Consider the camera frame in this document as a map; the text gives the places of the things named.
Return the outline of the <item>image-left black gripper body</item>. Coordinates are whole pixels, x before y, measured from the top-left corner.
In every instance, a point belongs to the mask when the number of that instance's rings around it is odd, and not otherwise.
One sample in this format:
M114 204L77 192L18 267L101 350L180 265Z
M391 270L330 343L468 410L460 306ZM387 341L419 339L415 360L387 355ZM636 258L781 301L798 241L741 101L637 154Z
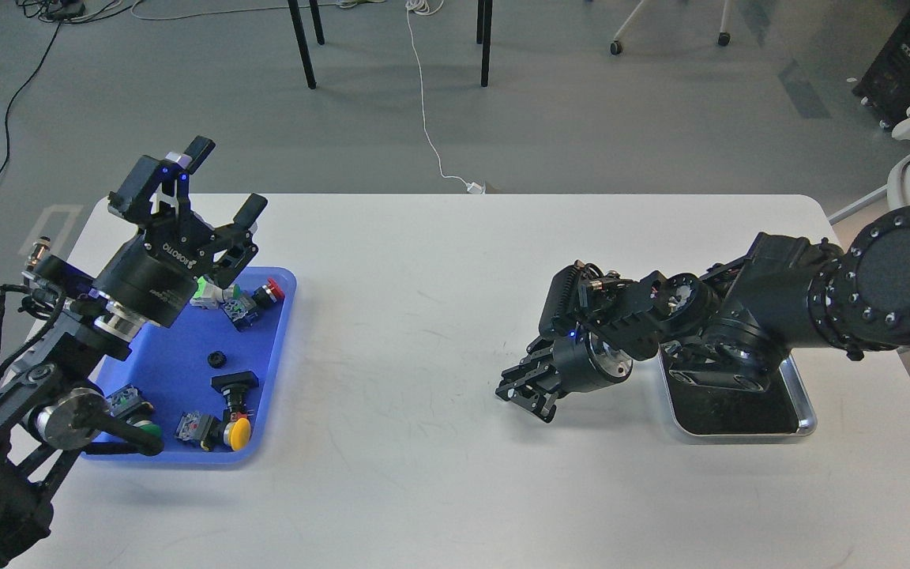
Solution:
M206 275L218 287L230 287L239 273L206 273L206 245L176 243L141 230L119 249L93 285L111 302L163 327L169 327L189 303L197 280Z

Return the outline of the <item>image-right black gripper body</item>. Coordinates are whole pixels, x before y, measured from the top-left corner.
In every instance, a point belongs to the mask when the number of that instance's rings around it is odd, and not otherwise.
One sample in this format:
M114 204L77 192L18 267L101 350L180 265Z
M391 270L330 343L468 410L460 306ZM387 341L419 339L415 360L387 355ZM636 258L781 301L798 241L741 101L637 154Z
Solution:
M620 349L613 349L592 332L573 332L566 373L570 388L562 396L588 393L621 384L631 375L634 360Z

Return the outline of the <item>image-right gripper finger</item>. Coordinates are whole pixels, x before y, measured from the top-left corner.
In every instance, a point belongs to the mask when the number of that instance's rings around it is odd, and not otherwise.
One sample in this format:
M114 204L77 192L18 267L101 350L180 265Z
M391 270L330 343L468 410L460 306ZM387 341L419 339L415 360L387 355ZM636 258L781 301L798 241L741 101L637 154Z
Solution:
M518 365L506 370L509 388L570 388L566 373L571 337L536 338Z
M515 403L549 424L557 412L556 401L562 396L561 377L557 371L517 371L502 373L495 396Z

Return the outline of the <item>image-left gripper finger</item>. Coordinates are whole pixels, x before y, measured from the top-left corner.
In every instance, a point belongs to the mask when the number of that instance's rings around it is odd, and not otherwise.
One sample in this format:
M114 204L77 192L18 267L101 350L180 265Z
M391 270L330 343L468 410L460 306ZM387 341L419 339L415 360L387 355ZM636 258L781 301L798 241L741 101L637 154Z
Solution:
M268 201L259 194L250 194L230 224L213 230L206 245L210 258L206 273L241 273L258 252L253 237L255 223Z
M212 240L212 226L191 209L189 176L214 147L213 140L197 136L184 152L162 160L142 156L119 190L108 195L109 212L136 224L148 240L159 236L191 246Z

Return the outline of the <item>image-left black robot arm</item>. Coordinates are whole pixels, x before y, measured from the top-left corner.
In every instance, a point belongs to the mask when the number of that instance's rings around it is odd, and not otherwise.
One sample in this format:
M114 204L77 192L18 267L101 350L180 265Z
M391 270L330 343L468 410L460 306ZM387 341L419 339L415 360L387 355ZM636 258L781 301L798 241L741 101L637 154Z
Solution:
M213 148L198 136L183 152L138 159L108 198L137 233L96 277L44 243L33 250L18 291L51 313L0 360L0 567L48 536L51 501L80 454L161 453L159 436L111 416L90 375L105 357L125 360L144 324L171 326L199 277L225 288L257 254L266 198L251 194L220 227L192 212L190 177Z

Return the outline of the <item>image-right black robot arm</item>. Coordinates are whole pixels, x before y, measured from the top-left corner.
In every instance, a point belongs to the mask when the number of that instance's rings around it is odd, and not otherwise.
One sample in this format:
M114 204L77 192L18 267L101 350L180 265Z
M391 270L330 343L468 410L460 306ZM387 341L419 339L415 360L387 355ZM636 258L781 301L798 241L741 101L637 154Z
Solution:
M538 332L495 395L544 422L567 395L621 384L635 361L661 356L701 414L790 430L790 396L772 418L762 412L793 349L833 347L852 361L910 349L910 205L867 224L847 250L761 232L704 275L626 280L575 262L554 275Z

